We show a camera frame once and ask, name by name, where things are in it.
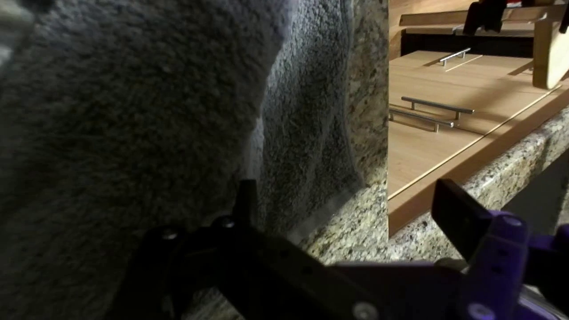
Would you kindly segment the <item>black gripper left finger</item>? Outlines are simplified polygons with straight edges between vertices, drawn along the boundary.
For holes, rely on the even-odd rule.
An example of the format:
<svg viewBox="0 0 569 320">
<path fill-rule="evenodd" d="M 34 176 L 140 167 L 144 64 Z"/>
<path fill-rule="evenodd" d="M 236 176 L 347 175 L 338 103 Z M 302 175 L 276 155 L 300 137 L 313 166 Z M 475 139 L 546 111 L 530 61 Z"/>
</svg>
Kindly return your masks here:
<svg viewBox="0 0 569 320">
<path fill-rule="evenodd" d="M 238 185 L 233 217 L 238 224 L 251 224 L 258 212 L 258 191 L 254 180 L 242 180 Z"/>
</svg>

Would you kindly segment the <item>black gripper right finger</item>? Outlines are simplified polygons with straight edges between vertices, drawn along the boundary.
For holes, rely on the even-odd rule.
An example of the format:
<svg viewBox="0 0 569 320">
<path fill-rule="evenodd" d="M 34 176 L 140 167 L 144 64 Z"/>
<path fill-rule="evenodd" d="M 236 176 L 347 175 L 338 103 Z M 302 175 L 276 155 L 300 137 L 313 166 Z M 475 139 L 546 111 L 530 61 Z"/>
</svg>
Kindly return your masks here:
<svg viewBox="0 0 569 320">
<path fill-rule="evenodd" d="M 471 278 L 524 278 L 530 230 L 517 215 L 487 210 L 452 180 L 436 182 L 430 215 Z"/>
</svg>

